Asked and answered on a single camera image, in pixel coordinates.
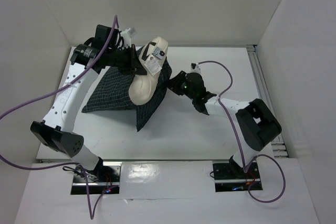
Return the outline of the cream pillow with bear print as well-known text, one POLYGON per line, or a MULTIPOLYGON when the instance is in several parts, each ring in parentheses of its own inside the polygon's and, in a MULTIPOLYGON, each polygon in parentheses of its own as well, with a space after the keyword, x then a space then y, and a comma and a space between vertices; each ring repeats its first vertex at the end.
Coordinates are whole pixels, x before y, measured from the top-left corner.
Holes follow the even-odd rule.
POLYGON ((138 59, 145 74, 136 74, 129 87, 129 98, 135 105, 144 105, 151 100, 159 82, 163 66, 167 62, 168 42, 156 37, 140 49, 138 59))

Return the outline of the dark grid-pattern pillowcase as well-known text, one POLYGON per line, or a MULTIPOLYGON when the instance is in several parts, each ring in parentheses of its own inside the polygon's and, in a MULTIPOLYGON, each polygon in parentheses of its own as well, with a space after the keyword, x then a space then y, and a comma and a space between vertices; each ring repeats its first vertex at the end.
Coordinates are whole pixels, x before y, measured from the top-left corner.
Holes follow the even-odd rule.
POLYGON ((96 111, 136 110, 136 130, 140 131, 165 98, 172 68, 166 60, 159 75, 153 97, 144 105, 135 105, 129 97, 129 87, 134 76, 121 74, 116 67, 110 67, 103 75, 90 96, 82 113, 96 111))

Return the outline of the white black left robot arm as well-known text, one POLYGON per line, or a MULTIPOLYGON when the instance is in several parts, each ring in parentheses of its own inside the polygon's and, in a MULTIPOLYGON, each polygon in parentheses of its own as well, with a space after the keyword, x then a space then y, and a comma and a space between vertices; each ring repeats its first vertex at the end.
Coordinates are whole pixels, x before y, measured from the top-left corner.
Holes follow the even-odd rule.
POLYGON ((73 133, 80 106, 104 67, 118 67, 122 74, 136 77, 145 76, 147 72, 139 61, 135 45, 116 50, 102 47, 95 55, 92 66, 74 62, 79 58, 78 52, 75 52, 68 72, 70 81, 57 90, 58 95, 49 112, 41 122, 34 121, 30 130, 42 144, 68 156, 82 167, 87 178, 96 182, 115 176, 115 171, 104 166, 102 158, 85 147, 83 136, 73 133))

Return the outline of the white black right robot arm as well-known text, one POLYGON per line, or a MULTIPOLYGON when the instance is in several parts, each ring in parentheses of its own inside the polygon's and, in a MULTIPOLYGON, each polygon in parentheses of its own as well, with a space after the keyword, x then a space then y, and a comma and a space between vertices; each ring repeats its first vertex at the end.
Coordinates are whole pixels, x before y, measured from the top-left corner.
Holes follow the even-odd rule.
POLYGON ((262 99, 236 101, 221 98, 206 90, 201 74, 181 71, 166 82, 177 95, 185 95, 199 113, 229 119, 236 136, 238 151, 229 162, 229 172, 235 178, 248 172, 251 162, 273 141, 282 128, 262 99))

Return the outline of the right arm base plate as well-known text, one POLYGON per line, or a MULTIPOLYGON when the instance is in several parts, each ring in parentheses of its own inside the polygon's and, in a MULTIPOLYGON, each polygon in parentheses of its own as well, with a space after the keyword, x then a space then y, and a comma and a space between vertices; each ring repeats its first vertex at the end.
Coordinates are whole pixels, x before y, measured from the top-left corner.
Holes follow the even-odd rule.
POLYGON ((209 175, 214 179, 217 193, 247 191, 249 186, 250 190, 263 190, 256 162, 252 163, 247 174, 234 170, 229 162, 213 163, 213 171, 209 175))

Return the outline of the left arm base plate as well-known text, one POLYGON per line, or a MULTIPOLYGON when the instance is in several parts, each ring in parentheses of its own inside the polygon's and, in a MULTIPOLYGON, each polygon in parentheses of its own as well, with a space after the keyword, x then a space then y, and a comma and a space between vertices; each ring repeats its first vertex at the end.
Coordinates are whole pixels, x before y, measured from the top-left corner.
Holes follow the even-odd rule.
MULTIPOLYGON (((90 195, 99 195, 103 192, 106 195, 117 195, 120 192, 120 173, 121 163, 106 162, 104 166, 108 166, 113 170, 113 174, 109 177, 103 175, 102 178, 98 178, 90 173, 87 173, 88 187, 90 195)), ((85 195, 86 192, 86 180, 83 172, 79 167, 70 168, 68 171, 73 173, 73 179, 71 184, 71 195, 85 195)))

